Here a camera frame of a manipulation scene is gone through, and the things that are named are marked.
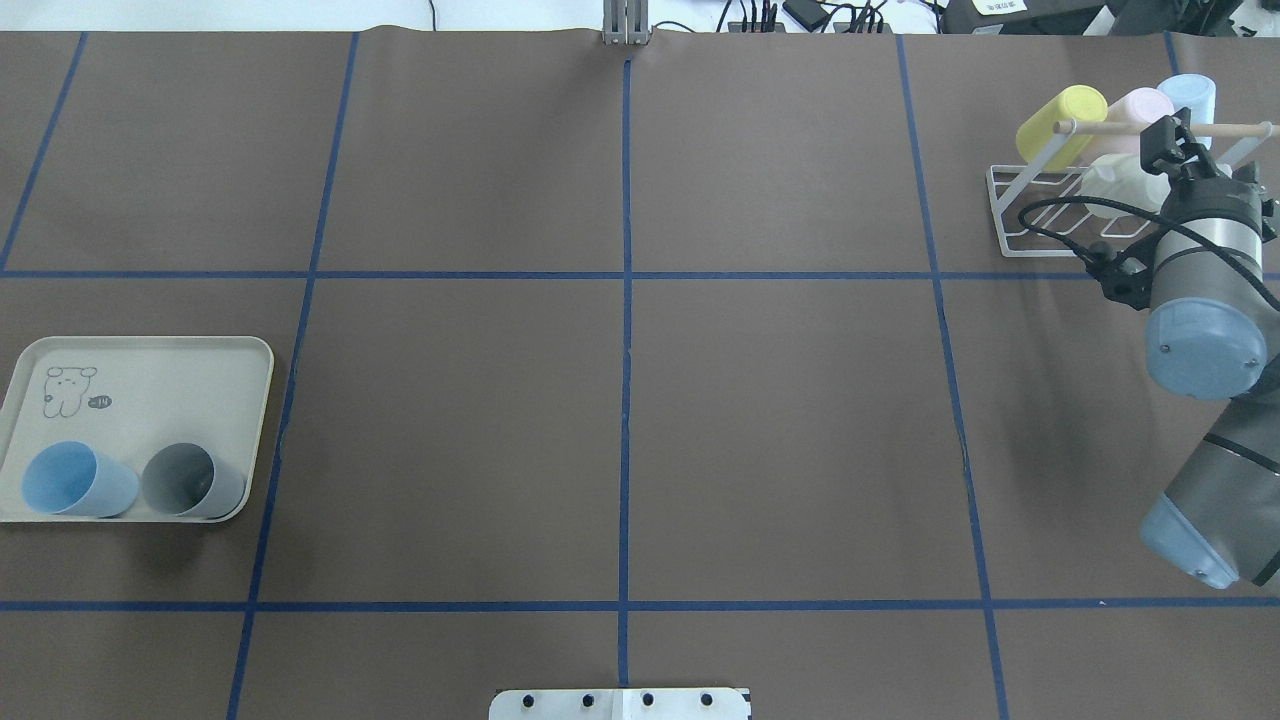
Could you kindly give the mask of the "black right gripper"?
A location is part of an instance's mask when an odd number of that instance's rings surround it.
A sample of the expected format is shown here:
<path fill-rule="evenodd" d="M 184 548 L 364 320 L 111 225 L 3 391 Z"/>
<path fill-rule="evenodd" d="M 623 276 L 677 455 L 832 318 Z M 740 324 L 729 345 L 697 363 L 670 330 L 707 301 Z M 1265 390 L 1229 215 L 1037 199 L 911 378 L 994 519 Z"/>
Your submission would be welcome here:
<path fill-rule="evenodd" d="M 1170 191 L 1160 215 L 1187 225 L 1201 219 L 1226 219 L 1243 225 L 1262 225 L 1263 195 L 1257 161 L 1238 167 L 1230 176 L 1216 170 L 1203 176 L 1184 165 L 1169 178 Z"/>

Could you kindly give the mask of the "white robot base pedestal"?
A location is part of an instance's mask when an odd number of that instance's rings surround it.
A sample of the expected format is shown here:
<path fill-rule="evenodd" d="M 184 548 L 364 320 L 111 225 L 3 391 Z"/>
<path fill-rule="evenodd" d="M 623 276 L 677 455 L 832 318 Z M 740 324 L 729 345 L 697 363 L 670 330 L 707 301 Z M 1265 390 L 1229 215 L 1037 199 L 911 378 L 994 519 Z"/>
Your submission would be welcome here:
<path fill-rule="evenodd" d="M 489 719 L 751 719 L 750 691 L 732 687 L 511 689 Z"/>

